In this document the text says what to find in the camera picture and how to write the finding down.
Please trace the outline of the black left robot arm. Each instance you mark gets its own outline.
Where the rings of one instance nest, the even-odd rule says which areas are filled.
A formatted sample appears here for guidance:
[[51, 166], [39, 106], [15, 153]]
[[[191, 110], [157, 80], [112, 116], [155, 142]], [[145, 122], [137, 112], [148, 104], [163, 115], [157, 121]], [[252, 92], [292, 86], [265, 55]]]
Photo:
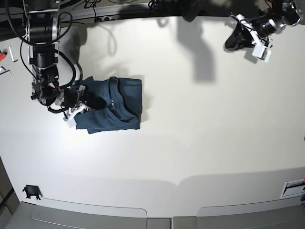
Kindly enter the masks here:
[[271, 0], [271, 6], [258, 16], [247, 18], [242, 14], [231, 15], [237, 21], [233, 33], [225, 42], [229, 51], [271, 46], [271, 35], [286, 25], [296, 26], [303, 19], [303, 11], [295, 0]]

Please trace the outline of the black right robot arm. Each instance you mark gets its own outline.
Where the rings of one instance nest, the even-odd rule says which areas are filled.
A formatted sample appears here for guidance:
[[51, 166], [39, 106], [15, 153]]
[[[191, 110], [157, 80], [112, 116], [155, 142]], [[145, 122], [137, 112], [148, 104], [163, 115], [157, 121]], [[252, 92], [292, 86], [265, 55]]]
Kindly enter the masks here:
[[[32, 47], [33, 56], [30, 57], [30, 64], [33, 65], [36, 73], [34, 79], [37, 83], [34, 86], [33, 99], [43, 100], [50, 103], [55, 99], [54, 93], [45, 94], [46, 85], [54, 83], [58, 87], [58, 70], [56, 64], [58, 55], [62, 53], [55, 49], [55, 45], [65, 35], [60, 33], [60, 22], [64, 12], [60, 11], [58, 0], [25, 0], [23, 2], [25, 15], [27, 17], [26, 36], [22, 39]], [[158, 9], [161, 14], [167, 8], [173, 7], [172, 15], [181, 16], [183, 20], [192, 25], [191, 30], [183, 30], [179, 23], [178, 40], [186, 45], [194, 54], [194, 60], [203, 60], [211, 64], [210, 55], [207, 54], [207, 47], [202, 42], [196, 42], [199, 38], [199, 25], [194, 24], [196, 17], [202, 15], [207, 6], [204, 0], [163, 0]]]

